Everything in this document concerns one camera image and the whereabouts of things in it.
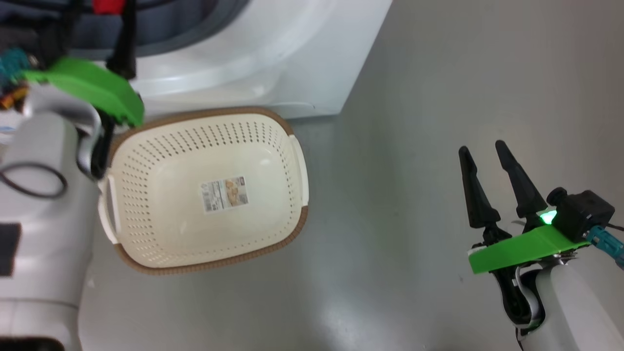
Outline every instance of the red component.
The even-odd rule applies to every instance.
[[[125,0],[93,0],[95,14],[121,14],[124,6]]]

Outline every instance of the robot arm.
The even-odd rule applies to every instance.
[[[548,196],[557,215],[547,224],[537,215],[547,208],[539,191],[504,142],[497,141],[496,149],[514,188],[517,214],[526,225],[516,237],[496,226],[500,216],[481,188],[470,152],[462,147],[470,226],[485,228],[484,241],[469,251],[473,272],[490,272],[497,279],[524,351],[621,349],[624,337],[589,286],[567,265],[577,249],[590,244],[618,262],[624,245],[603,229],[614,208],[589,190],[568,196],[558,188]],[[527,271],[536,265],[541,269]]]
[[[79,134],[68,119],[40,111],[14,136],[0,168],[34,162],[57,170],[65,194],[42,199],[0,183],[0,349],[15,343],[60,343],[80,350],[77,317],[99,191],[77,164]],[[41,194],[62,190],[53,173],[25,167],[4,175]]]
[[[82,3],[72,0],[58,19],[0,23],[0,109],[25,118],[0,163],[1,350],[81,350],[97,181],[115,124],[143,118],[127,82],[135,75],[135,0],[125,2],[109,71],[65,57]]]

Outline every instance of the perforated basket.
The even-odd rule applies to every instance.
[[[139,272],[182,273],[257,257],[290,243],[305,223],[301,146],[271,111],[155,121],[122,135],[111,154],[100,219],[122,260]]]

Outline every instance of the teal connector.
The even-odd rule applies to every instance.
[[[613,257],[618,267],[624,270],[624,244],[621,241],[599,225],[590,229],[586,239],[590,244]]]
[[[17,84],[22,72],[30,69],[28,55],[22,49],[8,49],[0,55],[0,93],[1,89]]]

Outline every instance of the green led light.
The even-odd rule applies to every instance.
[[[552,210],[550,212],[540,214],[540,217],[542,218],[544,223],[552,224],[552,219],[555,218],[556,215],[557,215],[557,210]]]

